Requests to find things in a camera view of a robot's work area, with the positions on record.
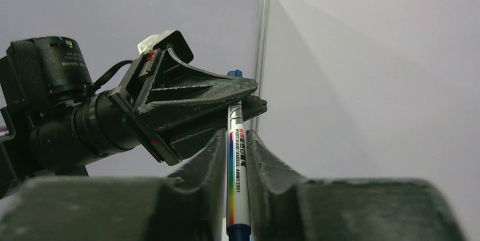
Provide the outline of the white whiteboard marker pen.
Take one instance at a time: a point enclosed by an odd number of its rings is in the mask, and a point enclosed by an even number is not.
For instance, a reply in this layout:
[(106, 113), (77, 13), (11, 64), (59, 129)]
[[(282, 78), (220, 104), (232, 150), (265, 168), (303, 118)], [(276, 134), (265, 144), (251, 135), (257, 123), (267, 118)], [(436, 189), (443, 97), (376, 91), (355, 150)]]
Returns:
[(228, 108), (226, 233), (229, 240), (250, 240), (247, 154), (242, 104)]

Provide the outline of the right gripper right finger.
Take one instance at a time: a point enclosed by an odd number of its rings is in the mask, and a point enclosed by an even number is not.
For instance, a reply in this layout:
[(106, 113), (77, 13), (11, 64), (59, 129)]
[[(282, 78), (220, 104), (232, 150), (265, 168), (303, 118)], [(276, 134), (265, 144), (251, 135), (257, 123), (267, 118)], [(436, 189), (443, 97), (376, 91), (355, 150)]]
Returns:
[(464, 240), (431, 183), (409, 178), (307, 178), (246, 135), (255, 240)]

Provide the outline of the blue marker cap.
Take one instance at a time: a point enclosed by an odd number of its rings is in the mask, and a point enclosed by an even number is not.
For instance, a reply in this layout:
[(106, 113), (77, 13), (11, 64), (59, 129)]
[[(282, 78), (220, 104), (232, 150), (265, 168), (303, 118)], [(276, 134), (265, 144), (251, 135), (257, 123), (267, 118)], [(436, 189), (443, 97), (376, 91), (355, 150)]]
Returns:
[(235, 77), (235, 78), (242, 78), (243, 72), (239, 69), (228, 71), (228, 76)]

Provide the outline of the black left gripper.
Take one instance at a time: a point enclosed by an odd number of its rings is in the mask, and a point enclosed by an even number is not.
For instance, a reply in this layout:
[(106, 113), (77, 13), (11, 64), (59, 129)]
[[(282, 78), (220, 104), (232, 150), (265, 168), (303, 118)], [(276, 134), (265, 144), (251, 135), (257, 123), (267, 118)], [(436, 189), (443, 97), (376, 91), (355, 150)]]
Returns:
[(172, 166), (227, 129), (228, 108), (237, 102), (242, 101), (244, 121), (265, 113), (267, 101), (251, 96), (257, 88), (254, 79), (191, 66), (169, 48), (134, 60), (108, 99), (125, 114), (128, 132), (156, 161)]

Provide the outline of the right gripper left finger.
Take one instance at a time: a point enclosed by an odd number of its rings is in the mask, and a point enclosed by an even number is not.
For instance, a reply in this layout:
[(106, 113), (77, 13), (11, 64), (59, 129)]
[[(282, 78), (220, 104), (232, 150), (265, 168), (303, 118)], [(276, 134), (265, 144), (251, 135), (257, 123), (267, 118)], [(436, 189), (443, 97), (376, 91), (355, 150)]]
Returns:
[(225, 131), (162, 178), (43, 177), (1, 219), (2, 240), (220, 240)]

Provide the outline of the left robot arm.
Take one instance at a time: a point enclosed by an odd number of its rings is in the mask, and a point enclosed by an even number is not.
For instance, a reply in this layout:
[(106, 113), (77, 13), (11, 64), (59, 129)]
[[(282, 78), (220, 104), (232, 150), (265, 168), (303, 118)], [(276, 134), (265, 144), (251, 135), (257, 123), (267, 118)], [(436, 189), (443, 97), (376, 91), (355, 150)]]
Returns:
[(227, 127), (230, 106), (240, 102), (246, 120), (267, 111), (254, 79), (192, 66), (179, 31), (151, 35), (138, 49), (93, 81), (72, 38), (10, 44), (1, 59), (1, 197), (40, 175), (86, 175), (88, 164), (138, 145), (176, 165)]

